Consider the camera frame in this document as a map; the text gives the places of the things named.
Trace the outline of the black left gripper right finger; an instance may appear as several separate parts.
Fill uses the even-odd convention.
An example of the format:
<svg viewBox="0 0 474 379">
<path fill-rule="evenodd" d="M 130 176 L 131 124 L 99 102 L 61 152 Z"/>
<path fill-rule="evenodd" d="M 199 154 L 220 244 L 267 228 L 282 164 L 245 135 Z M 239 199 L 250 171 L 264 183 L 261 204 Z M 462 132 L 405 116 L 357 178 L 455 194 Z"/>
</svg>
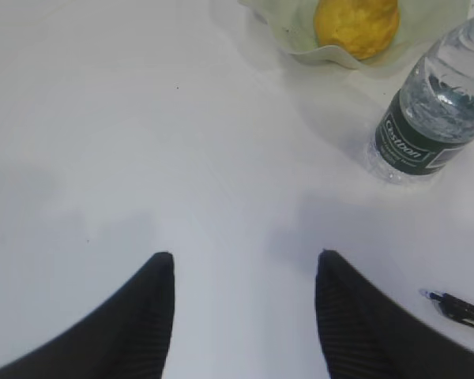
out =
<svg viewBox="0 0 474 379">
<path fill-rule="evenodd" d="M 331 378 L 474 378 L 474 352 L 401 308 L 334 250 L 318 257 L 314 304 Z"/>
</svg>

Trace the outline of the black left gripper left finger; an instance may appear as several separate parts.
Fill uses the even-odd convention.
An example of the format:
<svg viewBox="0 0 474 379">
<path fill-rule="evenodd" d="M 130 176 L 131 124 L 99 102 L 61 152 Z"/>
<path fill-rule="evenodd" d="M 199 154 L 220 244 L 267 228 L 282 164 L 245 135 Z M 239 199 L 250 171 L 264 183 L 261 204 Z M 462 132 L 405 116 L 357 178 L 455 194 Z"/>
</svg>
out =
<svg viewBox="0 0 474 379">
<path fill-rule="evenodd" d="M 0 378 L 160 378 L 175 315 L 174 258 L 153 254 L 108 300 L 0 368 Z"/>
</svg>

